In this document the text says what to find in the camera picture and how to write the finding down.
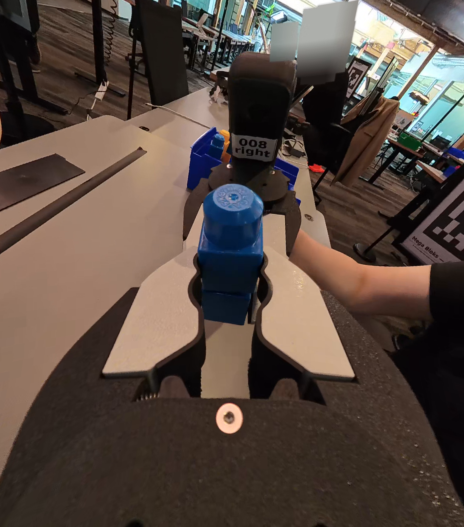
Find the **black standing desk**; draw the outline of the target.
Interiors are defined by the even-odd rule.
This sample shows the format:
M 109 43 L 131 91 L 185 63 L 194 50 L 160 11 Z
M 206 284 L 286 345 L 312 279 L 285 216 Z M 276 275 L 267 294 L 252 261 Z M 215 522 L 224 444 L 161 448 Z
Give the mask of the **black standing desk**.
M 103 1 L 91 1 L 92 8 L 92 32 L 94 51 L 94 73 L 90 74 L 78 69 L 74 75 L 95 86 L 108 81 L 107 66 L 111 60 L 112 44 L 114 38 L 115 22 L 118 20 L 118 1 L 108 1 L 108 21 L 103 22 Z M 118 97 L 126 96 L 126 92 L 109 82 L 108 91 Z

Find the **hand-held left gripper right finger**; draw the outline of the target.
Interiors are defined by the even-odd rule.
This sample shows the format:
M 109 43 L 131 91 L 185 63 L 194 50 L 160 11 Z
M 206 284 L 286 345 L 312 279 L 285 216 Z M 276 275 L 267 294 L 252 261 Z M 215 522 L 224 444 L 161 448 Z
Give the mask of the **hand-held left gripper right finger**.
M 272 247 L 256 299 L 255 396 L 270 396 L 281 379 L 295 381 L 299 396 L 321 396 L 318 380 L 356 381 L 320 287 Z

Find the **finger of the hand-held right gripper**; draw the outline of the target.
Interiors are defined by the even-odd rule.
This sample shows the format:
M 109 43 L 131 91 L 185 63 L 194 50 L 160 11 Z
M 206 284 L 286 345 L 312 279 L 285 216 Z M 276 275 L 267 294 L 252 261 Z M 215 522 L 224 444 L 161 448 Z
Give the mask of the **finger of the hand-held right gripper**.
M 194 260 L 198 252 L 200 230 L 191 230 L 187 240 L 183 242 L 183 260 Z
M 288 256 L 286 251 L 286 223 L 282 214 L 265 214 L 262 217 L 263 250 L 271 247 L 282 256 Z

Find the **tan coat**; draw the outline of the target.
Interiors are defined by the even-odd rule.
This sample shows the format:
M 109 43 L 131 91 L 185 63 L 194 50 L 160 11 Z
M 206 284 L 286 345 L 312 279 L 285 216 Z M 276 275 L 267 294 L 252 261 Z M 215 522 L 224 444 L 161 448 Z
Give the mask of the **tan coat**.
M 341 120 L 341 125 L 347 130 L 353 128 L 354 134 L 332 185 L 340 182 L 346 187 L 353 186 L 370 167 L 393 125 L 399 99 L 380 95 L 364 112 L 368 99 L 369 96 L 361 100 Z

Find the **black rubber mat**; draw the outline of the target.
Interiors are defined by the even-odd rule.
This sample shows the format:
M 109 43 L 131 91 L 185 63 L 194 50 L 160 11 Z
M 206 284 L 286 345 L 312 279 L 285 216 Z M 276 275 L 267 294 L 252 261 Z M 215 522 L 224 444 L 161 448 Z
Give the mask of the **black rubber mat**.
M 58 154 L 0 171 L 0 211 L 58 186 L 85 170 Z

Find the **framed marker sign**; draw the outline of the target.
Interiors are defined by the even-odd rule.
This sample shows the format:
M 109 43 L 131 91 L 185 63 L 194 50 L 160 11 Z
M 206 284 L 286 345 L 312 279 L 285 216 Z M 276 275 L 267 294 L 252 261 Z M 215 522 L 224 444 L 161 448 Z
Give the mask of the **framed marker sign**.
M 464 261 L 464 165 L 447 178 L 435 202 L 394 244 L 422 265 Z

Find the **person's right forearm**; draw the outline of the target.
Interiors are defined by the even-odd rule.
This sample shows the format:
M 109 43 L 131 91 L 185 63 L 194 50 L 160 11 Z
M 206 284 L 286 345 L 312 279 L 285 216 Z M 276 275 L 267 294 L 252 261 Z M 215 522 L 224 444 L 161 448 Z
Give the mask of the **person's right forearm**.
M 432 320 L 430 266 L 363 265 L 323 246 L 302 230 L 289 259 L 350 313 Z

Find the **blue plastic bin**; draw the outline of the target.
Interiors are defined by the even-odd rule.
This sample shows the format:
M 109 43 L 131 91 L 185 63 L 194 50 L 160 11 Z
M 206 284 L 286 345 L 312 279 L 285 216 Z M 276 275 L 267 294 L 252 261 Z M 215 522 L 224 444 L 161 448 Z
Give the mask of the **blue plastic bin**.
M 259 131 L 232 132 L 231 158 L 228 164 L 208 155 L 212 137 L 219 133 L 210 128 L 191 146 L 187 188 L 195 190 L 206 180 L 209 190 L 227 185 L 241 185 L 257 194 L 269 207 L 294 191 L 299 168 L 277 155 L 278 138 Z

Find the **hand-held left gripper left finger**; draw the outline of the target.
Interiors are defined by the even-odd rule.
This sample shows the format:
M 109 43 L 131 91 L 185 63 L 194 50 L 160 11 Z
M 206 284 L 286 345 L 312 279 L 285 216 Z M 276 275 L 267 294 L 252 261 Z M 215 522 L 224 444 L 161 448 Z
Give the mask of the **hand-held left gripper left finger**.
M 196 251 L 184 251 L 141 284 L 103 367 L 105 378 L 143 378 L 151 392 L 168 376 L 201 394 L 206 359 Z

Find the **black panel on easel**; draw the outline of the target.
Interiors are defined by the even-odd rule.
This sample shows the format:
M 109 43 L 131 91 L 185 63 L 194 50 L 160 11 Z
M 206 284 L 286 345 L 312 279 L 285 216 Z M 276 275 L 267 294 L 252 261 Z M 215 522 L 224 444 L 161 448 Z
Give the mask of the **black panel on easel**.
M 189 94 L 181 8 L 155 1 L 135 1 L 131 26 L 133 42 L 127 120 L 131 119 L 132 113 L 137 42 L 140 42 L 143 51 L 151 104 L 166 105 Z

